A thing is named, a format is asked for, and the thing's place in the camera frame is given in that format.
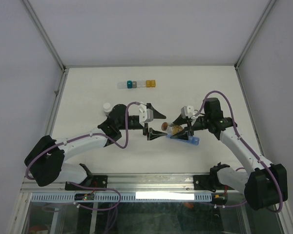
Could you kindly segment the blue weekly pill organizer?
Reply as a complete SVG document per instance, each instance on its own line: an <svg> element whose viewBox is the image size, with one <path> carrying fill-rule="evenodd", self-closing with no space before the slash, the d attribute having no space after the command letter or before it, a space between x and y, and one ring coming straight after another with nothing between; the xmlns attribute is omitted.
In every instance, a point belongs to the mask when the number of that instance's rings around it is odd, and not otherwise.
<svg viewBox="0 0 293 234"><path fill-rule="evenodd" d="M166 138L176 140L176 141L180 141L180 142L183 142L183 143L188 143L188 144L195 145L195 146L198 146L199 141L200 141L200 139L198 137L195 137L195 136L189 136L188 139L171 138L171 136L172 136L171 134L167 134Z"/></svg>

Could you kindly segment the amber pill bottle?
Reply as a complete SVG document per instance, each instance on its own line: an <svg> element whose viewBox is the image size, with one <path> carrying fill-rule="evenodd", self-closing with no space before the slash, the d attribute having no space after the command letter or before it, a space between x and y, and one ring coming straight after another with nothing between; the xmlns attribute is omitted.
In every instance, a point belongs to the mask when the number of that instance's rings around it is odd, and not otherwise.
<svg viewBox="0 0 293 234"><path fill-rule="evenodd" d="M175 135L181 131L183 131L183 127L171 122L163 122L161 125L162 131L166 132L169 135Z"/></svg>

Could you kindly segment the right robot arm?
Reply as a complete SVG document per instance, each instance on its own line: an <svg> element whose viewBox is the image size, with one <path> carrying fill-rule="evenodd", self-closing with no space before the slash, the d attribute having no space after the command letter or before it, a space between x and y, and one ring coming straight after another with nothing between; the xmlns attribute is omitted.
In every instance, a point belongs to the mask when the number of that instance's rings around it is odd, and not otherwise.
<svg viewBox="0 0 293 234"><path fill-rule="evenodd" d="M273 164L257 153L238 132L233 117L224 117L219 99L204 101L203 114L193 106L184 106L174 121L186 127L172 135L174 139L189 140L195 131L208 130L222 142L239 160L245 172L218 163L209 170L209 175L199 185L211 192L228 186L240 193L253 210L283 205L288 199L287 171L282 164Z"/></svg>

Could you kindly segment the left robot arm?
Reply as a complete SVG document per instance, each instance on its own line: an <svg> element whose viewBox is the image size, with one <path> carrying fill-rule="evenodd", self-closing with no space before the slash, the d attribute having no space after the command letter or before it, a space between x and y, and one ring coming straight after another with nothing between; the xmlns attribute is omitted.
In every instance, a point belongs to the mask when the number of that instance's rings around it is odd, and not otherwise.
<svg viewBox="0 0 293 234"><path fill-rule="evenodd" d="M25 158L25 177L44 187L53 182L72 182L81 189L92 185L93 175L84 164L72 165L67 160L94 149L115 145L125 149L130 130L141 130L148 140L165 136L148 126L155 119L167 117L151 103L103 105L106 119L96 128L75 137L53 139L43 136Z"/></svg>

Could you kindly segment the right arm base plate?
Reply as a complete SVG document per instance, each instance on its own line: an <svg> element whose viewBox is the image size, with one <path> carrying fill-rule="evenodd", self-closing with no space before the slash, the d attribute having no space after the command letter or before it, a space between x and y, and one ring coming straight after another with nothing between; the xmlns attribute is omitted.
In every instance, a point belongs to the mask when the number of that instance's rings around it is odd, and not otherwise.
<svg viewBox="0 0 293 234"><path fill-rule="evenodd" d="M195 191L200 191L200 190L208 190L211 192L216 192L217 190L225 190L227 188L227 190L232 190L233 188L220 184L220 183L216 183L212 177L208 174L201 174L201 175L194 175L193 176L193 186L194 186L194 190Z"/></svg>

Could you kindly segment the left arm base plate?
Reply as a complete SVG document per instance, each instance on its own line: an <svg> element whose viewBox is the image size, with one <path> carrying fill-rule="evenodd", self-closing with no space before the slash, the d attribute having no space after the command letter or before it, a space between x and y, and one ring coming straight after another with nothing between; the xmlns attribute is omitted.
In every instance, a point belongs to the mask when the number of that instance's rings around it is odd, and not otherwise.
<svg viewBox="0 0 293 234"><path fill-rule="evenodd" d="M66 191L81 191L83 188L76 186L78 184L83 187L89 187L90 190L95 188L107 188L107 175L85 175L71 176L65 183Z"/></svg>

